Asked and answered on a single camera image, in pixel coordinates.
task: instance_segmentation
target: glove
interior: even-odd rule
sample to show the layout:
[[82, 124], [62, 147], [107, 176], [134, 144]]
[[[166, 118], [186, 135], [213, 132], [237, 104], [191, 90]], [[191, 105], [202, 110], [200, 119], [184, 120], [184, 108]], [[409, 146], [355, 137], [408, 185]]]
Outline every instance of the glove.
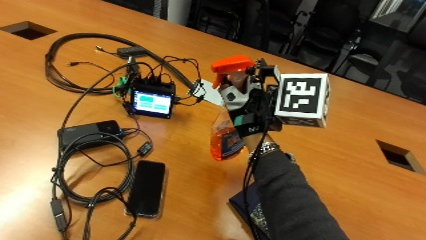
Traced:
[[239, 89], [228, 80], [228, 76], [225, 76], [220, 87], [220, 94], [240, 137], [244, 138], [252, 134], [264, 132], [263, 105], [265, 105], [265, 94], [257, 79], [253, 76], [248, 76]]

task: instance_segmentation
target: white cube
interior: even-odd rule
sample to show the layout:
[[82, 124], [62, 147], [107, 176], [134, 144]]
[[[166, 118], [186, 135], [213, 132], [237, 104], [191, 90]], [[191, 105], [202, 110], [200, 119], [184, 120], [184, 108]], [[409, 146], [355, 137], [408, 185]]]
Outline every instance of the white cube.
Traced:
[[281, 74], [276, 116], [285, 124], [324, 128], [329, 95], [327, 73]]

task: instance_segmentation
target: conference table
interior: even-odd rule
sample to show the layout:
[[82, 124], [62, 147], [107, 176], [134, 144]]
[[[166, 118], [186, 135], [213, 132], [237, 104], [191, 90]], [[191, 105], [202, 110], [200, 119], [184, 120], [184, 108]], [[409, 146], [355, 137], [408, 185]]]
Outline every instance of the conference table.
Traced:
[[[208, 81], [216, 77], [211, 63], [239, 54], [253, 60], [264, 58], [279, 66], [281, 73], [320, 72], [100, 0], [0, 2], [0, 28], [31, 22], [55, 30], [34, 40], [0, 31], [0, 239], [60, 239], [50, 204], [52, 167], [59, 153], [58, 130], [80, 94], [48, 82], [44, 59], [52, 43], [63, 36], [111, 34], [162, 57], [195, 58]], [[79, 39], [62, 46], [55, 59], [62, 74], [83, 86], [91, 86], [106, 71], [90, 64], [70, 67], [70, 62], [92, 62], [110, 70], [126, 63], [95, 46], [111, 52], [127, 47], [106, 39]], [[156, 65], [150, 58], [139, 61]], [[174, 66], [191, 80], [198, 79], [191, 64], [178, 62]], [[327, 128], [285, 125], [281, 132], [271, 135], [284, 151], [295, 154], [351, 239], [425, 239], [426, 108], [332, 74], [329, 79]], [[174, 81], [178, 95], [186, 96], [188, 87], [178, 79]], [[249, 153], [245, 150], [227, 161], [212, 159], [211, 130], [219, 112], [220, 106], [203, 101], [194, 106], [175, 106], [171, 119], [136, 117], [154, 140], [154, 151], [143, 159], [166, 163], [168, 177], [162, 217], [139, 218], [128, 239], [252, 239], [249, 228], [228, 204], [243, 189]], [[136, 127], [120, 99], [114, 95], [88, 95], [67, 126], [106, 120], [116, 120], [123, 128]], [[144, 141], [143, 136], [126, 139], [134, 153]], [[384, 150], [405, 155], [415, 171], [391, 164]], [[108, 146], [95, 154], [99, 161], [123, 160]], [[102, 168], [76, 158], [64, 171], [74, 190], [94, 196], [102, 188], [120, 184], [127, 166]], [[82, 239], [87, 208], [72, 201], [71, 208], [68, 237]], [[96, 206], [92, 239], [119, 238], [132, 221], [123, 209], [118, 200]]]

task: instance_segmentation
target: black jacket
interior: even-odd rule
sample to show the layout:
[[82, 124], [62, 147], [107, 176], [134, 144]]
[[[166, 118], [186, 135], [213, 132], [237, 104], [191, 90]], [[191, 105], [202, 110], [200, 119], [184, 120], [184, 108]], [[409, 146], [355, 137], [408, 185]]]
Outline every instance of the black jacket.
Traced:
[[349, 239], [283, 151], [261, 156], [255, 180], [272, 239]]

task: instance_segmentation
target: orange spray nozzle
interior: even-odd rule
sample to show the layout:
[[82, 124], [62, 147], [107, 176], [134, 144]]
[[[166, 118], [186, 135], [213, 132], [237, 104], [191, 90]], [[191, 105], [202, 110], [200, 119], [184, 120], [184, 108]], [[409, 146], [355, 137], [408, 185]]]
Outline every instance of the orange spray nozzle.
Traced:
[[255, 62], [244, 55], [237, 55], [229, 58], [224, 58], [212, 63], [212, 71], [217, 73], [216, 80], [213, 82], [213, 89], [216, 89], [223, 82], [225, 76], [233, 73], [245, 73], [248, 67], [253, 67]]

